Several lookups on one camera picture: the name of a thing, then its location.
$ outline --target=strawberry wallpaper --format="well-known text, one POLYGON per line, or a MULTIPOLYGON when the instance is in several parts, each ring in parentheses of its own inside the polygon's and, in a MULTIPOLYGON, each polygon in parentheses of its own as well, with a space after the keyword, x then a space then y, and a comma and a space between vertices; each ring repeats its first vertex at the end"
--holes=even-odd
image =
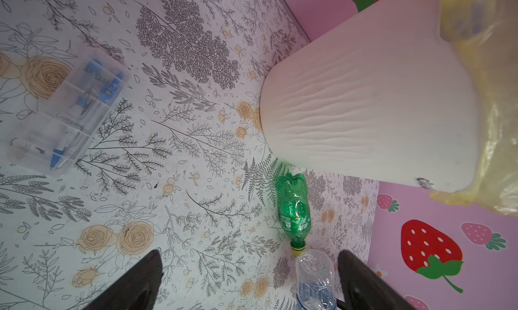
POLYGON ((418 310, 515 308, 518 219, 380 183, 368 265, 418 310))

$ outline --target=plastic bottle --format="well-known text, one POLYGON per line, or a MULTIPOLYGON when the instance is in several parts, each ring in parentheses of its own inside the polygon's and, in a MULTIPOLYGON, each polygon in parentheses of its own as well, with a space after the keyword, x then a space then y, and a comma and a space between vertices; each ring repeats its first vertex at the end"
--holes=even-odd
POLYGON ((292 252, 299 256, 306 248, 306 236, 311 231, 308 185, 304 174, 280 176, 275 183, 279 201, 279 219, 290 240, 292 252))
POLYGON ((325 253, 308 249, 295 261, 297 271, 297 309, 334 310, 337 307, 333 285, 333 262, 325 253))

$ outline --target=bottle label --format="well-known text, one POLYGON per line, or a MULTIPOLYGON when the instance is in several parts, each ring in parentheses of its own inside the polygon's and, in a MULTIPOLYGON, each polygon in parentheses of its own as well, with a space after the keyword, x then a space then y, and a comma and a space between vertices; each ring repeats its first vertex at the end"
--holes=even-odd
POLYGON ((308 217, 290 218, 284 215, 281 216, 281 226, 288 231, 302 231, 308 227, 311 220, 308 217))

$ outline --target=wavy embossed texture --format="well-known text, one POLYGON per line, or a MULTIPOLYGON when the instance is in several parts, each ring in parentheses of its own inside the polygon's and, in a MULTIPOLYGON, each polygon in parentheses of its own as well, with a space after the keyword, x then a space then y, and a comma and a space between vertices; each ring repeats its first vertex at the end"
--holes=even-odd
POLYGON ((381 0, 274 66, 261 93, 274 154, 446 192, 468 186, 478 95, 438 19, 439 0, 381 0))

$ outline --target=yellow plastic bag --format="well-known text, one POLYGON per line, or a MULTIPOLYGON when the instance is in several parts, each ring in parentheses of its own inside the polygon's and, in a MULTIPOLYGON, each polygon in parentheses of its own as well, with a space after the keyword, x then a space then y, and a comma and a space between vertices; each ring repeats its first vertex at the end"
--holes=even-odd
POLYGON ((518 216, 518 0, 441 0, 441 36, 450 41, 483 101, 480 162, 472 185, 430 196, 478 203, 518 216))

